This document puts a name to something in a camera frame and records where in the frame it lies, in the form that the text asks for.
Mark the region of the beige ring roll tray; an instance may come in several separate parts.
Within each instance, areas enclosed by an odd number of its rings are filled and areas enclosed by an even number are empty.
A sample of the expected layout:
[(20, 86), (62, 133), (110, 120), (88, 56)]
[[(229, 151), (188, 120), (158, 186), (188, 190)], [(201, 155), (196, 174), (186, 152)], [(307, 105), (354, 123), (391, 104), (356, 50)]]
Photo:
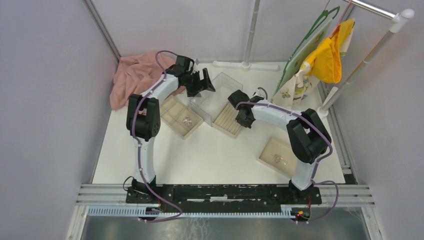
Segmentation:
[(238, 111), (227, 102), (217, 118), (212, 122), (212, 127), (235, 139), (242, 129), (242, 126), (236, 121), (237, 115)]

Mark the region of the clear acrylic box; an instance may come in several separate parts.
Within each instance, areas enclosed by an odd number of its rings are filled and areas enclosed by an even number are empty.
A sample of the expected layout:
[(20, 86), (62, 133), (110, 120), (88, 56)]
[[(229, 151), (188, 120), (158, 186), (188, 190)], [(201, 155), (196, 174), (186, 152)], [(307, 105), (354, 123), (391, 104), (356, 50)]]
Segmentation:
[(219, 73), (211, 83), (215, 92), (200, 92), (190, 99), (189, 107), (212, 127), (228, 103), (228, 97), (236, 90), (243, 90), (243, 85), (224, 72)]

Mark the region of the beige compartment tray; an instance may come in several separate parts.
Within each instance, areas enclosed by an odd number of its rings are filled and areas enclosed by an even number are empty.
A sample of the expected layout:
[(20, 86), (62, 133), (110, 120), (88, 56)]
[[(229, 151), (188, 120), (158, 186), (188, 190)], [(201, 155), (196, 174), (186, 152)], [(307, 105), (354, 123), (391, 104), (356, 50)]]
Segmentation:
[(161, 119), (183, 140), (186, 140), (204, 120), (173, 95), (160, 105)]

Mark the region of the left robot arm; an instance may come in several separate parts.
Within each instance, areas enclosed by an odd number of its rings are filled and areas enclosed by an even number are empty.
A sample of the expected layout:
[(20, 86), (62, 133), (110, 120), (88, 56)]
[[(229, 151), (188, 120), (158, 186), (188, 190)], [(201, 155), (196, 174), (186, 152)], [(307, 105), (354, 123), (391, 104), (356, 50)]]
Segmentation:
[(126, 127), (134, 140), (136, 173), (130, 190), (138, 193), (145, 204), (157, 198), (154, 170), (154, 142), (161, 128), (160, 106), (172, 92), (185, 87), (188, 97), (203, 91), (215, 92), (207, 68), (195, 69), (195, 61), (177, 55), (175, 64), (162, 70), (158, 81), (141, 94), (132, 94), (128, 100)]

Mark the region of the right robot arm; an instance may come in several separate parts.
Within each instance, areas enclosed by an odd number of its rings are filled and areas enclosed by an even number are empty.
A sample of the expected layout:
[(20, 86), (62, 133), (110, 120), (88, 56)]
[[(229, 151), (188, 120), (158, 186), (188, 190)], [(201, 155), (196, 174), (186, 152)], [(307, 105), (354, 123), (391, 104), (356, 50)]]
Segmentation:
[(263, 121), (287, 132), (297, 158), (288, 196), (293, 203), (302, 204), (315, 184), (318, 164), (333, 153), (331, 136), (318, 113), (311, 108), (304, 111), (284, 108), (259, 95), (249, 97), (241, 90), (227, 99), (237, 111), (235, 121), (242, 127), (251, 128), (254, 121)]

